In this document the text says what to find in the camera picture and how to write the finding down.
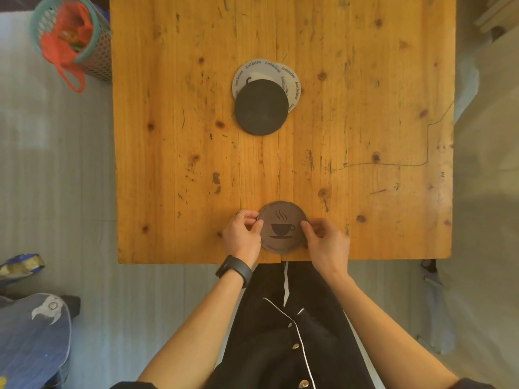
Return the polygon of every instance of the red plastic bag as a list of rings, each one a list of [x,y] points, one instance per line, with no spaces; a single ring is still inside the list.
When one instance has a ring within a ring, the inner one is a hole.
[[[79,1],[66,1],[60,6],[52,32],[45,32],[40,39],[43,57],[54,64],[68,86],[77,93],[85,89],[85,73],[74,64],[94,33],[88,8]],[[65,71],[79,81],[79,89],[68,80]]]

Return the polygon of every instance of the basket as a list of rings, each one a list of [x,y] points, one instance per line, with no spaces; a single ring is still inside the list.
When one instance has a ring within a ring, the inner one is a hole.
[[[43,0],[38,4],[31,16],[29,31],[36,49],[41,53],[39,41],[44,32],[51,32],[56,21],[59,7],[69,0]],[[94,7],[86,0],[76,0],[87,6],[94,33],[89,44],[74,60],[87,75],[105,82],[112,82],[111,32],[99,23]]]

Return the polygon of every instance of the black shirt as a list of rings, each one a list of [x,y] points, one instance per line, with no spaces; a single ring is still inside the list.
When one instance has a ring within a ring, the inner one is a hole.
[[[233,323],[224,358],[205,389],[374,389],[342,308],[309,262],[258,265]],[[153,389],[121,382],[112,389]],[[463,379],[455,389],[488,389]]]

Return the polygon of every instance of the shirt sleeve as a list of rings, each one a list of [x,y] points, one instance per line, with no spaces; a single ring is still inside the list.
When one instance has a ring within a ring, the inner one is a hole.
[[[487,383],[476,382],[468,378],[462,378],[459,382],[450,389],[496,389]]]
[[[157,387],[149,382],[120,382],[110,389],[157,389]]]

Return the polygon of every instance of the watch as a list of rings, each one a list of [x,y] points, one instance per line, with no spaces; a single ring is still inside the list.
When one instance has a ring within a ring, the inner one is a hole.
[[[249,285],[249,282],[252,277],[252,270],[251,268],[249,268],[249,265],[247,265],[239,258],[233,257],[232,255],[228,255],[227,258],[225,258],[224,263],[222,263],[220,268],[217,270],[217,277],[222,278],[225,272],[229,269],[233,269],[235,272],[238,272],[243,277],[242,288],[246,288],[247,285]]]

